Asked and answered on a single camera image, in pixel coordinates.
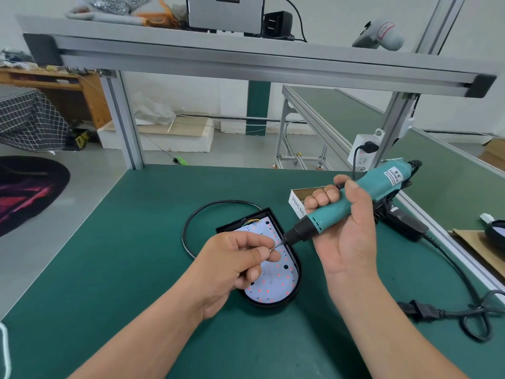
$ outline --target electric screwdriver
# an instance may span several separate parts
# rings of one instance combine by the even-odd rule
[[[391,160],[370,170],[356,183],[369,193],[373,201],[378,201],[392,193],[398,193],[408,186],[410,184],[409,179],[419,169],[420,165],[419,161]],[[300,241],[305,242],[312,239],[349,216],[350,207],[351,203],[345,196],[345,189],[342,189],[339,201],[329,203],[304,216],[292,229],[284,234],[282,241],[274,248],[281,245],[293,246]]]

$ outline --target person's left arm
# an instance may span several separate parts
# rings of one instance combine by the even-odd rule
[[[248,231],[210,238],[181,278],[119,331],[69,379],[164,378],[193,331],[213,317],[234,288],[245,289],[276,262],[274,241]]]

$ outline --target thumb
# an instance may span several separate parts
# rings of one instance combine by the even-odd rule
[[[351,179],[345,183],[345,196],[352,203],[350,212],[354,222],[358,225],[375,224],[372,199]]]
[[[241,273],[251,267],[258,266],[269,256],[270,250],[263,246],[237,251],[233,256],[234,269],[237,273]]]

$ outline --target checkered cloth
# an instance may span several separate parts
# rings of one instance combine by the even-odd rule
[[[32,152],[65,146],[68,124],[38,89],[0,85],[0,143]]]

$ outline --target green pillar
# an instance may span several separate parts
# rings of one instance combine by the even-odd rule
[[[248,117],[266,117],[270,100],[270,82],[249,81]],[[246,135],[265,135],[267,121],[248,120],[245,126]]]

